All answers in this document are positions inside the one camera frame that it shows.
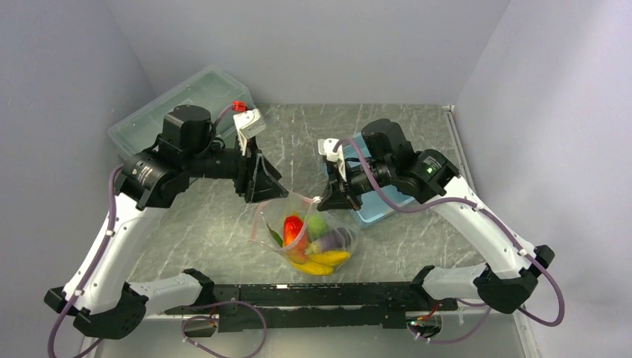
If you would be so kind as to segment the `light blue plastic basket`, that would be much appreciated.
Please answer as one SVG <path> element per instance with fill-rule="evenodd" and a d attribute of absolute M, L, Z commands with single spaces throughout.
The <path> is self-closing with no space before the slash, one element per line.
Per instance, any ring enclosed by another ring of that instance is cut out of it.
<path fill-rule="evenodd" d="M 358 168 L 362 171 L 360 163 L 352 161 L 352 159 L 356 159 L 358 157 L 355 150 L 348 144 L 343 145 L 343 150 L 344 158 L 350 168 Z M 382 191 L 386 194 L 389 200 L 395 203 L 398 207 L 407 207 L 410 204 L 416 203 L 413 197 L 403 195 L 396 189 L 395 186 L 390 185 L 382 187 Z M 360 198 L 363 202 L 361 208 L 357 211 L 350 211 L 350 214 L 356 220 L 360 228 L 371 226 L 372 224 L 375 224 L 395 213 L 395 211 L 389 207 L 374 191 L 362 194 Z"/>

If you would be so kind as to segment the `small green lime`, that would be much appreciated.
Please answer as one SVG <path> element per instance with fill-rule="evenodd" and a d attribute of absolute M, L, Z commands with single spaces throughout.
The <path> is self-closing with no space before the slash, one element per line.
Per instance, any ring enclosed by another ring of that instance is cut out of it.
<path fill-rule="evenodd" d="M 316 240 L 329 232 L 329 225 L 322 216 L 315 213 L 309 216 L 307 231 L 310 240 Z"/>

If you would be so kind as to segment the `dark purple eggplant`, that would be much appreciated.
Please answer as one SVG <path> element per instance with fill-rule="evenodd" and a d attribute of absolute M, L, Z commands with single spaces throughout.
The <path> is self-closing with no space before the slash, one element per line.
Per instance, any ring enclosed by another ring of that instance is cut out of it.
<path fill-rule="evenodd" d="M 306 253 L 319 254 L 338 248 L 346 248 L 349 245 L 349 241 L 349 237 L 345 233 L 332 231 L 311 242 L 306 249 Z"/>

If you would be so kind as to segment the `clear zip top bag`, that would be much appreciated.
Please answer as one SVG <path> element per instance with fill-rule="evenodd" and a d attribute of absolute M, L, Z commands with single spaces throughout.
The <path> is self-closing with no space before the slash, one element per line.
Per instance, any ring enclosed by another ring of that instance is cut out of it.
<path fill-rule="evenodd" d="M 343 223 L 330 213 L 319 212 L 317 210 L 319 203 L 319 197 L 306 198 L 292 192 L 286 198 L 277 198 L 259 204 L 254 213 L 250 241 L 266 251 L 279 255 L 288 264 L 290 260 L 295 263 L 304 263 L 307 261 L 307 256 L 310 255 L 306 253 L 306 249 L 311 242 L 315 241 L 309 238 L 307 221 L 310 215 L 317 213 L 326 220 L 329 225 L 329 232 L 338 231 L 349 237 L 349 245 L 346 248 L 338 248 L 333 251 L 348 251 L 353 255 L 360 242 L 359 229 L 354 225 Z M 268 233 L 266 225 L 269 224 L 282 238 L 284 220 L 287 216 L 292 215 L 299 216 L 303 220 L 303 229 L 290 245 L 283 245 L 282 248 L 278 248 Z"/>

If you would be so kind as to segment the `red orange mango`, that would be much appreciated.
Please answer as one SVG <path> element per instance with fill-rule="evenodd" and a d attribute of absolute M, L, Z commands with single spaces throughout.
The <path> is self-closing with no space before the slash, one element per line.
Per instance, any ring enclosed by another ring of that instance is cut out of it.
<path fill-rule="evenodd" d="M 282 242 L 284 246 L 290 245 L 303 229 L 303 220 L 296 215 L 287 216 L 282 228 Z"/>

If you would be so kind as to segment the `green chili pepper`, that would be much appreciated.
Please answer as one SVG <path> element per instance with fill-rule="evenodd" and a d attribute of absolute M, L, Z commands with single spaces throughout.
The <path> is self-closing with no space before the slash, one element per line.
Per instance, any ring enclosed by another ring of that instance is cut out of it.
<path fill-rule="evenodd" d="M 273 230 L 269 224 L 266 225 L 267 229 L 268 229 L 268 233 L 270 234 L 272 240 L 274 241 L 274 243 L 276 244 L 276 246 L 278 248 L 282 248 L 283 247 L 283 240 L 281 238 L 281 236 L 275 231 Z"/>

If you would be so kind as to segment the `yellow banana bunch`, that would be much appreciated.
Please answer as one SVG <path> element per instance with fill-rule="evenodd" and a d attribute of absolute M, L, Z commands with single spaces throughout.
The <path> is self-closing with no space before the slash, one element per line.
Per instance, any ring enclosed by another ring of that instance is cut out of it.
<path fill-rule="evenodd" d="M 304 263 L 289 261 L 289 264 L 302 273 L 313 276 L 328 276 L 335 269 L 348 261 L 352 254 L 348 251 L 325 251 L 319 254 L 310 254 Z"/>

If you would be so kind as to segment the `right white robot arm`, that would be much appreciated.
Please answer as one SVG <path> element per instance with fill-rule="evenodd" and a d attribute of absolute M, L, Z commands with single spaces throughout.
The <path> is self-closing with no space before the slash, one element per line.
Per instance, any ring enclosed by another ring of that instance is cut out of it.
<path fill-rule="evenodd" d="M 447 220 L 479 253 L 484 262 L 464 268 L 424 267 L 411 282 L 411 301 L 427 310 L 445 298 L 478 299 L 500 313 L 521 310 L 531 297 L 554 252 L 535 246 L 510 230 L 473 192 L 458 169 L 439 151 L 414 151 L 409 145 L 374 150 L 369 160 L 349 166 L 336 143 L 320 142 L 328 183 L 319 211 L 362 206 L 361 195 L 393 186 Z"/>

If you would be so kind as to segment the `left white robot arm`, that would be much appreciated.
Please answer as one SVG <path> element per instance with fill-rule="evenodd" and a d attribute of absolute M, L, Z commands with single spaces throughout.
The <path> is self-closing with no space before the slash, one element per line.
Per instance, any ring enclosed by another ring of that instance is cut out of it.
<path fill-rule="evenodd" d="M 208 311 L 215 284 L 196 269 L 151 282 L 128 281 L 148 234 L 192 178 L 231 180 L 247 203 L 288 195 L 280 173 L 259 149 L 205 157 L 134 154 L 110 178 L 110 209 L 81 267 L 65 286 L 50 289 L 45 303 L 59 315 L 71 315 L 78 331 L 97 339 L 122 339 L 144 317 L 177 307 Z"/>

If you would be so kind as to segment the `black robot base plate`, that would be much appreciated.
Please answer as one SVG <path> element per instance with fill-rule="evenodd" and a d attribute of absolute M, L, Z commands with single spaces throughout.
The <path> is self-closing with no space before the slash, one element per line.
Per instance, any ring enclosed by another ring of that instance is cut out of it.
<path fill-rule="evenodd" d="M 213 313 L 222 333 L 268 328 L 380 326 L 404 329 L 416 315 L 455 311 L 454 298 L 436 301 L 407 282 L 218 284 L 209 301 L 174 307 L 168 315 Z"/>

